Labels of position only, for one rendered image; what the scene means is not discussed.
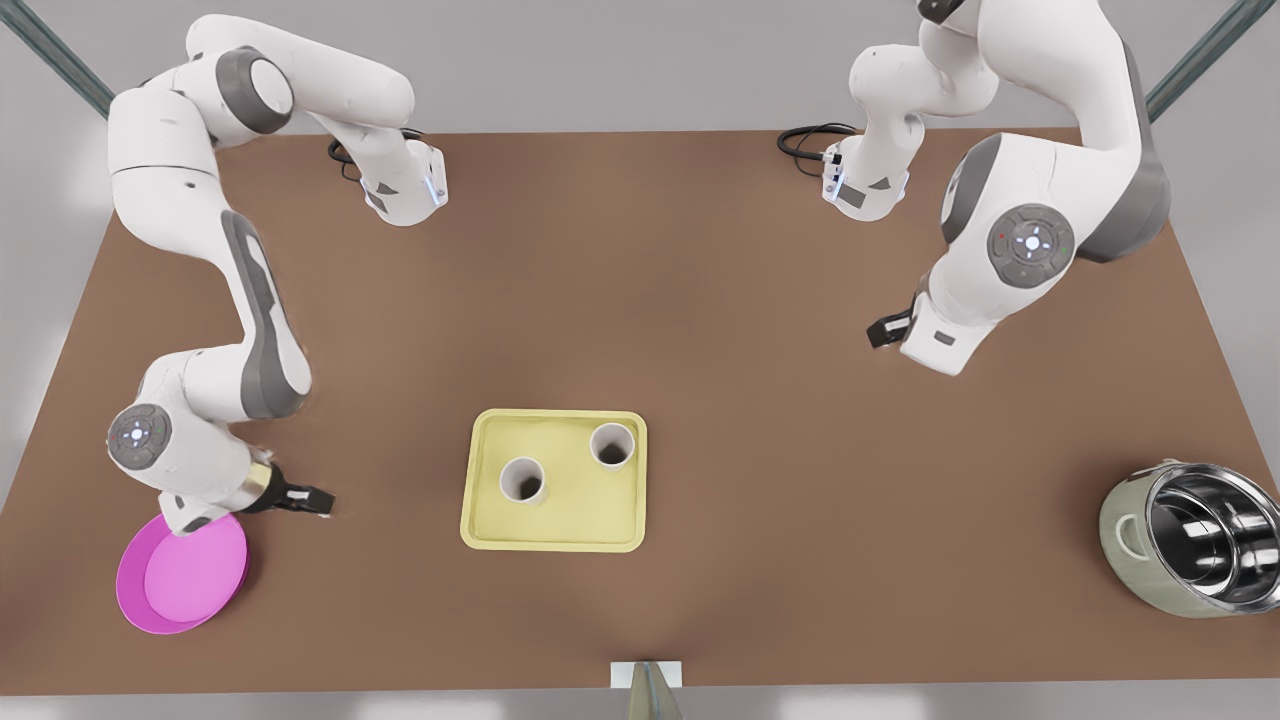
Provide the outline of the white IKEA cup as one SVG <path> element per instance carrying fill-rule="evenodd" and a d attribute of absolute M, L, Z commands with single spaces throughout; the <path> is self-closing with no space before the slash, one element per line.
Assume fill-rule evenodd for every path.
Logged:
<path fill-rule="evenodd" d="M 591 456 L 607 471 L 620 471 L 634 457 L 636 447 L 635 434 L 617 421 L 600 424 L 589 439 Z"/>
<path fill-rule="evenodd" d="M 513 457 L 500 469 L 499 489 L 513 503 L 543 503 L 547 498 L 545 470 L 534 457 Z"/>

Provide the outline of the pale yellow tray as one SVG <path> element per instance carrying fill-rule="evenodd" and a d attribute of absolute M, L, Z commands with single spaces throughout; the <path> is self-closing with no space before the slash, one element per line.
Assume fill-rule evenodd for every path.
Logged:
<path fill-rule="evenodd" d="M 637 442 L 634 457 L 607 471 L 591 456 L 596 427 L 617 421 Z M 626 553 L 640 546 L 646 520 L 645 420 L 631 411 L 490 409 L 472 428 L 460 536 L 474 550 Z M 547 498 L 513 503 L 499 489 L 513 457 L 536 459 Z"/>

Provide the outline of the pink plate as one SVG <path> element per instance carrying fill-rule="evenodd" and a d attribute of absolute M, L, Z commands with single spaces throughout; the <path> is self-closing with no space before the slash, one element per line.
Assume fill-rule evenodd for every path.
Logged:
<path fill-rule="evenodd" d="M 116 569 L 119 610 L 155 635 L 193 629 L 239 592 L 250 569 L 246 533 L 233 515 L 192 536 L 174 536 L 163 515 L 134 534 Z"/>

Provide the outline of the green steel-lined pot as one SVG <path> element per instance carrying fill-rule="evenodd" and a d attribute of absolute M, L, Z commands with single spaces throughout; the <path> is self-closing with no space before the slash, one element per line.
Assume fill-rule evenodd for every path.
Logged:
<path fill-rule="evenodd" d="M 1108 492 L 1098 534 L 1119 580 L 1162 612 L 1280 610 L 1280 503 L 1238 471 L 1166 457 Z"/>

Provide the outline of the silver frame post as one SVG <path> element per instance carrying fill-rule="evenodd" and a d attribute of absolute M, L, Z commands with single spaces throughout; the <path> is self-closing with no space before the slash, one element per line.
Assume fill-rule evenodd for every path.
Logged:
<path fill-rule="evenodd" d="M 617 688 L 622 671 L 630 671 L 627 720 L 685 720 L 673 693 L 684 685 L 680 661 L 614 664 L 611 678 Z"/>
<path fill-rule="evenodd" d="M 1275 6 L 1276 1 L 1234 0 L 1233 5 L 1146 95 L 1149 123 L 1157 122 L 1208 68 Z"/>
<path fill-rule="evenodd" d="M 0 0 L 0 22 L 102 119 L 109 117 L 115 92 L 24 0 Z"/>

